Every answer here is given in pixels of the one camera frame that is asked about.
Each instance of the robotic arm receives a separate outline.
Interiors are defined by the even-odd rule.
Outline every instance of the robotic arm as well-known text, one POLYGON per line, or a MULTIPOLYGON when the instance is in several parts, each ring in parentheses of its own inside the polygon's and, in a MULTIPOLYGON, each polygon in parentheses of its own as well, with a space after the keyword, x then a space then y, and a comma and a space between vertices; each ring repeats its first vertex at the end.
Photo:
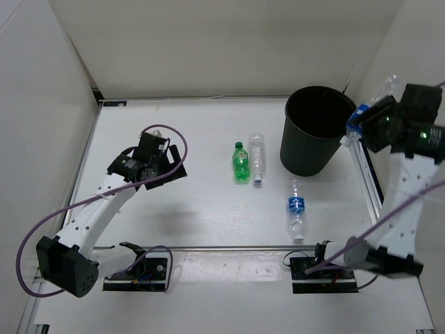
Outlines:
MULTIPOLYGON (((108 167, 98 192, 116 189, 128 183, 136 183, 164 175, 181 161, 176 145, 162 138, 160 132, 143 133, 139 145, 120 154, 108 167), (170 151, 173 162, 167 158, 170 151)), ((187 176, 183 166, 172 175, 151 182, 145 188, 152 189, 166 182, 187 176)), ((119 209, 139 187, 131 187, 109 196, 102 196, 83 206, 77 217, 72 219, 53 239, 43 237, 37 244, 40 271, 45 280, 69 293, 82 297, 97 280, 131 266, 139 254, 136 245, 123 242, 108 250, 94 250, 101 233, 119 209)))
MULTIPOLYGON (((348 121, 347 127, 358 129, 360 141, 372 152, 391 146, 390 176, 381 216, 428 187, 438 171, 445 156, 445 127, 434 125, 441 101, 441 88, 410 84, 400 103, 386 96, 348 121)), ((422 208, 420 198, 333 263, 392 278, 419 276, 423 265, 414 260, 414 241, 422 208)), ((346 247, 356 241, 351 237, 346 247)), ((318 263, 344 247, 329 241, 319 244, 318 263)))

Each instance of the green plastic bottle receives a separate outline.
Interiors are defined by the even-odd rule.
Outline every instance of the green plastic bottle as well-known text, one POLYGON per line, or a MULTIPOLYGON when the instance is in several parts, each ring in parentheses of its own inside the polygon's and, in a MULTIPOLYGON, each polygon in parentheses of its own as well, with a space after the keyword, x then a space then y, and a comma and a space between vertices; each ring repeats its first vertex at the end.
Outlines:
POLYGON ((234 162, 234 172, 236 181, 244 182, 249 180, 249 158, 248 153, 243 149, 243 143, 235 143, 235 152, 232 156, 234 162))

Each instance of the blue label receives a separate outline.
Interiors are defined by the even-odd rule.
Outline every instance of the blue label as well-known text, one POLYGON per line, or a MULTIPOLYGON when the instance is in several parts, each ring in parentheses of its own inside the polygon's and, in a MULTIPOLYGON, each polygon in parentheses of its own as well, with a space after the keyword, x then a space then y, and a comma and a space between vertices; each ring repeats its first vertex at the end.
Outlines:
MULTIPOLYGON (((369 109, 369 105, 367 104, 360 104, 359 107, 355 110, 355 112, 349 117, 349 120, 352 120, 356 118, 359 115, 362 115, 365 111, 369 109)), ((362 129, 360 127, 356 127, 354 125, 346 123, 346 128, 348 128, 350 131, 358 132, 360 135, 362 135, 362 129)))
POLYGON ((289 198, 289 212, 292 214, 300 214, 305 210, 305 199, 303 197, 289 198))

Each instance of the white wall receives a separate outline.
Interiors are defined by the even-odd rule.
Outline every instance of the white wall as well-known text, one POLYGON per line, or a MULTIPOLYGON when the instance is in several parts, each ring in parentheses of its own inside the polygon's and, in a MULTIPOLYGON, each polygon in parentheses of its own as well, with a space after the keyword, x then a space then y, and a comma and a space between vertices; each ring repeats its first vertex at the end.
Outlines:
MULTIPOLYGON (((0 331, 15 333, 27 295, 15 277, 23 236, 70 197, 97 105, 47 0, 0 3, 0 331)), ((35 243, 24 252, 30 283, 35 243)))
MULTIPOLYGON (((408 82, 438 84, 445 80, 445 1, 405 0, 387 37, 364 76, 355 101, 361 102, 370 90, 389 74, 397 74, 408 82)), ((445 105, 439 110, 437 124, 445 125, 445 105)), ((389 150, 373 154, 372 160, 384 189, 388 180, 389 150)), ((445 179, 442 168, 436 180, 445 179)), ((445 199, 445 190, 435 193, 445 199)), ((429 202, 424 208, 416 251, 425 262, 422 288, 433 322, 445 333, 445 207, 429 202)))
POLYGON ((402 1, 51 0, 107 98, 343 90, 402 1))

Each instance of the table surface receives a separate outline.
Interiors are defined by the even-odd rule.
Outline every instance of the table surface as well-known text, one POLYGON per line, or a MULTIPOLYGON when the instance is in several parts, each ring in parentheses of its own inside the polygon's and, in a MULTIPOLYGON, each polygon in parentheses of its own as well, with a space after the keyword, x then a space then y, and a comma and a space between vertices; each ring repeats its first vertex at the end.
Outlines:
MULTIPOLYGON (((90 197, 123 149, 140 131, 166 124, 185 137, 188 177, 141 189, 105 229, 98 246, 130 241, 141 246, 275 246, 293 243, 287 230, 286 186, 291 174, 280 161, 286 99, 129 101, 104 107, 82 172, 76 200, 90 197), (266 176, 260 189, 236 184, 234 144, 261 132, 266 176)), ((161 129, 177 144, 178 136, 161 129)), ((344 241, 371 225, 349 150, 340 148, 313 177, 299 177, 307 208, 306 244, 344 241)))
MULTIPOLYGON (((129 101, 102 108, 76 200, 87 198, 123 149, 144 127, 163 123, 189 145, 188 177, 141 189, 107 227, 98 246, 290 245, 286 184, 279 158, 285 99, 129 101), (266 139, 267 174, 260 189, 233 180, 236 141, 252 132, 266 139)), ((182 145, 175 135, 173 143, 182 145)), ((305 244, 346 241, 371 225, 348 150, 325 169, 301 177, 309 234, 305 244)), ((68 293, 40 301, 35 323, 54 333, 415 333, 432 328, 415 278, 379 278, 359 294, 292 294, 283 250, 175 251, 167 294, 103 292, 82 299, 68 293)), ((372 278, 356 271, 359 285, 372 278)), ((53 289, 49 283, 44 289, 53 289)))

